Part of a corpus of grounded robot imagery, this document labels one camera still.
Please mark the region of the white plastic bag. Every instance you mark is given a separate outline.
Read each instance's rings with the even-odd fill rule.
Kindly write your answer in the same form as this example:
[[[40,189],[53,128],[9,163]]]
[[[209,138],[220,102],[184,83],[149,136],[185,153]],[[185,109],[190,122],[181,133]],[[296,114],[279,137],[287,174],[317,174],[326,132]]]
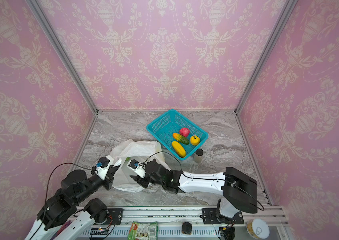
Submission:
[[[113,163],[120,162],[120,168],[114,175],[113,187],[117,190],[138,193],[143,190],[130,176],[134,175],[126,162],[127,157],[137,160],[140,163],[144,161],[150,162],[154,159],[162,164],[168,170],[170,167],[165,162],[165,156],[162,152],[161,144],[159,142],[127,140],[115,146],[110,152],[110,156],[114,158]]]

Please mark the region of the yellow banana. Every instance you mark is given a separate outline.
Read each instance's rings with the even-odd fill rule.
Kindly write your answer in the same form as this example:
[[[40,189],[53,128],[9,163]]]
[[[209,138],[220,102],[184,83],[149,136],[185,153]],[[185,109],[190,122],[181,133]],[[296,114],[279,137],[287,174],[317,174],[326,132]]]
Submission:
[[[176,152],[176,154],[177,154],[180,158],[186,157],[187,153],[186,153],[185,149],[183,148],[183,146],[182,146],[179,142],[173,141],[173,142],[171,143],[171,145],[172,145],[174,151]]]

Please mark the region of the orange green mango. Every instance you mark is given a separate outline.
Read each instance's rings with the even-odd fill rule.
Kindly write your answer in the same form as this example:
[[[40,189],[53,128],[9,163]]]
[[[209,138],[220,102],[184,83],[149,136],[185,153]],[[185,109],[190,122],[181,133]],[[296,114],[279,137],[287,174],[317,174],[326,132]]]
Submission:
[[[189,140],[183,137],[182,135],[178,133],[173,133],[172,136],[177,142],[184,144],[184,145],[189,145]]]

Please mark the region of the teal plastic basket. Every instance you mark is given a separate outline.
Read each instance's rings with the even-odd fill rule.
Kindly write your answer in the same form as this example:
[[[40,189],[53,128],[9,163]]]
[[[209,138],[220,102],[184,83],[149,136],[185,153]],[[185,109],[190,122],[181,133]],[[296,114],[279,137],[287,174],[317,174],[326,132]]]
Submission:
[[[176,110],[169,110],[146,127],[179,160],[186,160],[208,139],[208,133]]]

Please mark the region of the yellow fruit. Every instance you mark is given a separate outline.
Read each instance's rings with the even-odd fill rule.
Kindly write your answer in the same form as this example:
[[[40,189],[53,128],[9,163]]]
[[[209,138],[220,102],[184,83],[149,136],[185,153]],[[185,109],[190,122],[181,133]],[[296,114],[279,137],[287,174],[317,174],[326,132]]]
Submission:
[[[193,135],[193,136],[190,137],[189,141],[193,146],[197,146],[200,143],[200,137]]]

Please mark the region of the pink dragon fruit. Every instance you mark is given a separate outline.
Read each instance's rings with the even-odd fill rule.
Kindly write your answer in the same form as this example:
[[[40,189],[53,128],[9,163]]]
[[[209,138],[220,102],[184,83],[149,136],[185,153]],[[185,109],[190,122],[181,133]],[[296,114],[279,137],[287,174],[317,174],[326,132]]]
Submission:
[[[182,135],[183,137],[187,138],[188,135],[190,134],[190,129],[184,127],[180,129],[179,134]]]

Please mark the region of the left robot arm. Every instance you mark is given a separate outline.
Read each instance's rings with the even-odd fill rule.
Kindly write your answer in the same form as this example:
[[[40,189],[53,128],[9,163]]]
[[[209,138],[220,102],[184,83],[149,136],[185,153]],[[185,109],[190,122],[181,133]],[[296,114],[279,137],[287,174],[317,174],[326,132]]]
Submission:
[[[85,170],[74,170],[61,181],[61,188],[54,196],[45,200],[42,209],[37,214],[27,240],[50,240],[57,235],[58,240],[75,240],[93,224],[109,223],[111,234],[115,226],[122,220],[122,209],[109,210],[98,198],[90,200],[78,214],[69,227],[60,231],[68,219],[78,212],[77,208],[97,190],[104,187],[109,190],[114,180],[114,174],[120,166],[101,167],[97,164],[94,174],[87,177]]]

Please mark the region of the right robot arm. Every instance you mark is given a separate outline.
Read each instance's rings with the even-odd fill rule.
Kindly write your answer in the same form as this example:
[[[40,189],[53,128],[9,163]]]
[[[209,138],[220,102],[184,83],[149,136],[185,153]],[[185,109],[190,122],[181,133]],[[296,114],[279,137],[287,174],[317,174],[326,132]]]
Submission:
[[[147,164],[130,160],[128,168],[134,172],[130,177],[145,189],[152,184],[173,194],[202,192],[222,196],[216,208],[220,223],[233,224],[234,216],[239,212],[258,212],[257,181],[236,168],[227,167],[216,174],[193,174],[168,170],[156,160]]]

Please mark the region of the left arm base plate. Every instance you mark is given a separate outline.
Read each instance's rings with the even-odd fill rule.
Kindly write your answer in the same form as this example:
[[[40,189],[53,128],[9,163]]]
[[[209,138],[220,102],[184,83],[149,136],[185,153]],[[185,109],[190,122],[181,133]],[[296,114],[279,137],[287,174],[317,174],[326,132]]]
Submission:
[[[123,215],[122,208],[111,209],[91,209],[84,210],[90,215],[90,219],[94,220],[97,225],[120,225]]]

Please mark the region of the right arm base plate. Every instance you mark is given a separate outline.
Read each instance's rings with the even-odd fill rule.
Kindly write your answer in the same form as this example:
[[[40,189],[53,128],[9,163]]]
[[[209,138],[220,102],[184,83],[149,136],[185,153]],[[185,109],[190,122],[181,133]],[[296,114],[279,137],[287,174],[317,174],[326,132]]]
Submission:
[[[203,208],[201,210],[200,218],[203,220],[203,223],[205,225],[217,225],[217,224],[242,225],[244,224],[242,212],[238,212],[232,218],[228,218],[228,217],[221,215],[217,211],[217,208]]]

